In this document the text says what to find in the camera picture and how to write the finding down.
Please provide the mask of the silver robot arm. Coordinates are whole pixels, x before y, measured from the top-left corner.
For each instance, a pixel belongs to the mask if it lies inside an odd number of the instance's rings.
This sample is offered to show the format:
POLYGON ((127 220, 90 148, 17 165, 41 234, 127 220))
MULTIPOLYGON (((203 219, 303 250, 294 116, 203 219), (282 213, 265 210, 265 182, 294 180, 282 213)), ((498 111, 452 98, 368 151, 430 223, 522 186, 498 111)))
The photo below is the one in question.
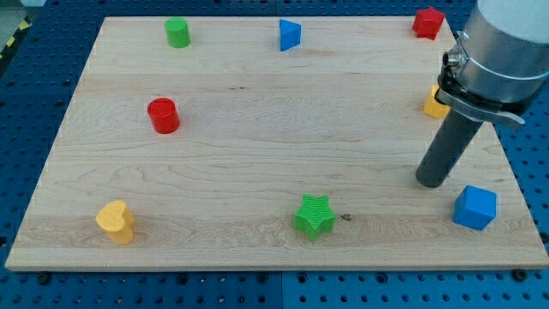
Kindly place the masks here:
POLYGON ((474 122, 520 129, 548 78, 548 0, 478 0, 443 55, 436 98, 474 122))

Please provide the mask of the yellow block behind arm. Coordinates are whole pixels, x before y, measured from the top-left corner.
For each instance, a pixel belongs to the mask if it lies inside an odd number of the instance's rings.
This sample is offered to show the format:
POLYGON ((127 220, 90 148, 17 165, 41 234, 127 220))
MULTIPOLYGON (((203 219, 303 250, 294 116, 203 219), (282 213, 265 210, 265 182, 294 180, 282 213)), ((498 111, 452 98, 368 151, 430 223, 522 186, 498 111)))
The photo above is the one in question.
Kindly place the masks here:
POLYGON ((434 84, 427 93, 424 100, 424 112, 433 118, 445 118, 450 111, 450 107, 437 101, 436 94, 438 90, 439 86, 434 84))

